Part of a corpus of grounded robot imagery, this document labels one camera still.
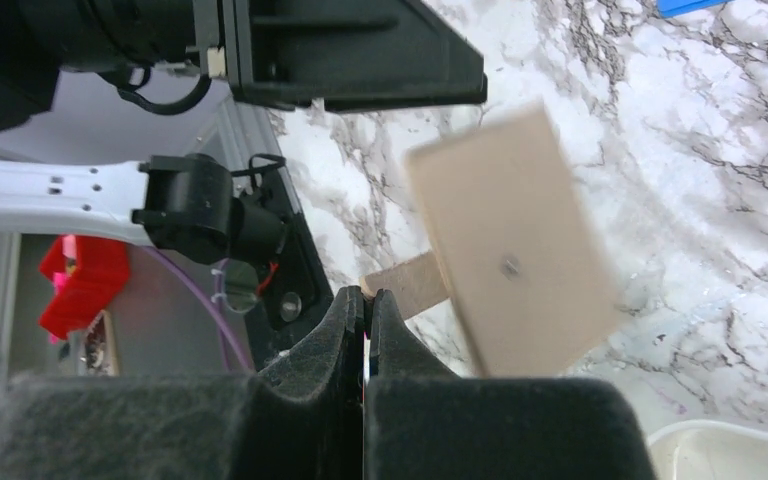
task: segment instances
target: red plastic container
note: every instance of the red plastic container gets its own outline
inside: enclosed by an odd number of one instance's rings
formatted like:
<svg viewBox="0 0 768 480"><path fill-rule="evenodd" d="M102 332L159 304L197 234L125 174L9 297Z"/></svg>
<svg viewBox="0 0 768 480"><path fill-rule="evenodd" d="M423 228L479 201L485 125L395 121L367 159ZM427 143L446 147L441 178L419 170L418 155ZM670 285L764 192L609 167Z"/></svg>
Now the red plastic container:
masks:
<svg viewBox="0 0 768 480"><path fill-rule="evenodd" d="M124 243L85 236L76 236L75 243L76 268L39 321L40 326L62 340L66 340L69 332L89 327L131 276ZM63 237L58 237L51 246L39 270L51 282L55 273L66 272Z"/></svg>

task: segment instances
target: blue object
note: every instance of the blue object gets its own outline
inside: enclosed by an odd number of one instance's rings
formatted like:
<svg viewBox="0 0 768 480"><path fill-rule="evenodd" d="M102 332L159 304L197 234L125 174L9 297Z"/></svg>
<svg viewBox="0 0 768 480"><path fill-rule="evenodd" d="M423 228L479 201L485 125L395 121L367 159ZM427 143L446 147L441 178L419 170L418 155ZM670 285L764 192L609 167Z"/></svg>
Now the blue object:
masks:
<svg viewBox="0 0 768 480"><path fill-rule="evenodd" d="M658 0L658 11L664 18L675 17L682 13L700 10L711 5L719 5L729 0Z"/></svg>

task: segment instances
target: white plastic container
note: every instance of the white plastic container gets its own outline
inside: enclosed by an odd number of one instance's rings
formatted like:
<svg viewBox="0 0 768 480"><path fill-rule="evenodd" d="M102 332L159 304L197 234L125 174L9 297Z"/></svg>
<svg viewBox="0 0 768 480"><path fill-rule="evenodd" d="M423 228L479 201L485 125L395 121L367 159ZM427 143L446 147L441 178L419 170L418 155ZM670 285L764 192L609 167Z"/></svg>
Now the white plastic container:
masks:
<svg viewBox="0 0 768 480"><path fill-rule="evenodd" d="M689 420L649 436L661 480L768 479L768 431L717 420Z"/></svg>

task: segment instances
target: red wire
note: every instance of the red wire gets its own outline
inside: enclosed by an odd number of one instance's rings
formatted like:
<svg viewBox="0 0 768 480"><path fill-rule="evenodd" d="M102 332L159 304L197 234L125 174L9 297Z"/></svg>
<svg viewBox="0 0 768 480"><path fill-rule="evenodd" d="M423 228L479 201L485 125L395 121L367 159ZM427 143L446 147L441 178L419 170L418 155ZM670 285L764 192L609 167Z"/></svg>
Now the red wire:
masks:
<svg viewBox="0 0 768 480"><path fill-rule="evenodd" d="M260 282L260 285L258 285L254 290L255 295L258 297L263 295L263 291L266 290L266 287L268 287L269 283L272 282L272 277L275 276L275 270L278 270L278 264L276 262L269 262L269 275L267 275L266 278Z"/></svg>

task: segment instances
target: marble countertop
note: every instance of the marble countertop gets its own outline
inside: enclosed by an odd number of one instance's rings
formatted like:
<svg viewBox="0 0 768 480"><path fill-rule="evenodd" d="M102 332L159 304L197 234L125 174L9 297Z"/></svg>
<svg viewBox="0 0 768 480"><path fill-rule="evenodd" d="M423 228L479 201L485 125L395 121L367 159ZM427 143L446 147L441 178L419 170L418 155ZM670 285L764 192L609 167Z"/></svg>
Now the marble countertop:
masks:
<svg viewBox="0 0 768 480"><path fill-rule="evenodd" d="M429 248L407 149L542 100L628 319L575 371L646 431L768 424L768 0L669 20L636 0L427 3L484 54L485 105L271 119L333 285ZM469 373L449 305L409 324Z"/></svg>

